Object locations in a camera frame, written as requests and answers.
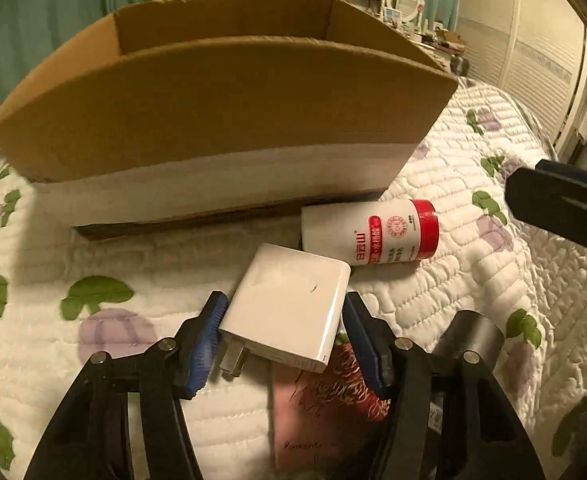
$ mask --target bed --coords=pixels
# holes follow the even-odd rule
[[[553,157],[526,108],[499,89],[462,78],[381,198],[432,201],[441,226],[435,256],[358,267],[350,279],[376,316],[427,351],[460,309],[483,313],[508,335],[517,332],[507,338],[494,373],[549,479],[559,478],[569,463],[577,431],[572,421],[587,412],[587,250],[515,220],[503,194],[516,168]],[[489,214],[487,197],[500,214],[495,208]],[[30,185],[0,158],[5,476],[23,478],[91,352],[135,353],[173,335],[212,290],[234,293],[259,243],[296,248],[299,239],[299,217],[293,216],[88,242],[39,208]],[[66,314],[61,305],[70,288],[91,276],[113,280],[130,294],[119,302],[107,298],[99,319],[88,319],[87,311]],[[531,318],[524,328],[516,319],[523,316]],[[205,389],[183,407],[205,478],[273,478],[269,362],[250,358],[233,381],[214,367]],[[130,409],[135,420],[134,398]],[[138,478],[146,478],[136,427],[134,466]]]

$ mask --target white wardrobe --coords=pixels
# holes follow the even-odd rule
[[[467,41],[469,76],[527,105],[561,152],[587,72],[587,31],[569,3],[460,0],[456,31]]]

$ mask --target silver screw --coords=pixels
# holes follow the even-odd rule
[[[158,348],[160,348],[163,352],[173,350],[176,348],[176,340],[173,337],[166,337],[165,339],[161,339],[158,343]]]
[[[467,350],[462,354],[462,358],[470,365],[477,365],[480,362],[480,356],[472,350]]]
[[[93,352],[90,357],[90,361],[94,365],[99,365],[107,360],[107,352]]]
[[[413,342],[407,337],[398,337],[396,339],[396,348],[399,348],[400,350],[411,350],[412,346]]]

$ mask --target circular red seal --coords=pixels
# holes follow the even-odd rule
[[[387,232],[395,238],[400,238],[407,232],[407,221],[402,216],[392,216],[387,220]]]

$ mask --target red bottle cap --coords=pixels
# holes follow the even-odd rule
[[[435,254],[440,238],[438,215],[429,200],[412,200],[416,206],[418,221],[420,222],[420,248],[417,251],[417,260],[426,260]]]

